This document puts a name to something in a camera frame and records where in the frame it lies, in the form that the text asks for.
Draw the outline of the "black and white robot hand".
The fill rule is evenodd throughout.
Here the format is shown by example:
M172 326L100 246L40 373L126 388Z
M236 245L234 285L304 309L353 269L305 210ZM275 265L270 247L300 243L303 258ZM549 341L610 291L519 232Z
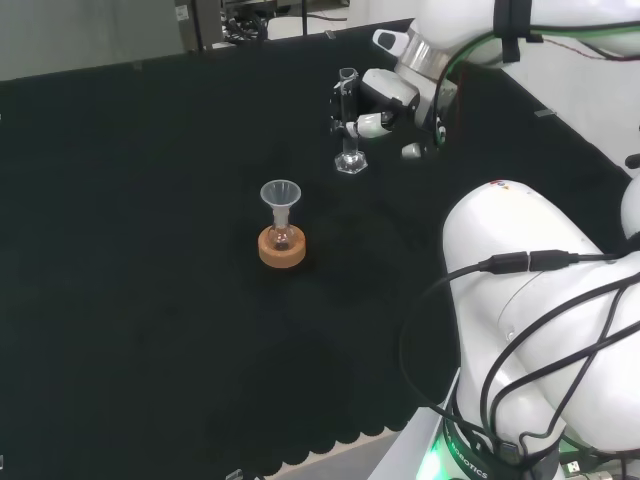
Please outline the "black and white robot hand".
M350 69L333 87L331 132L344 140L372 140L393 132L408 121L431 136L402 149L407 159L426 157L447 139L445 116L456 99L457 86L446 80L441 87L427 78L369 69L363 75Z

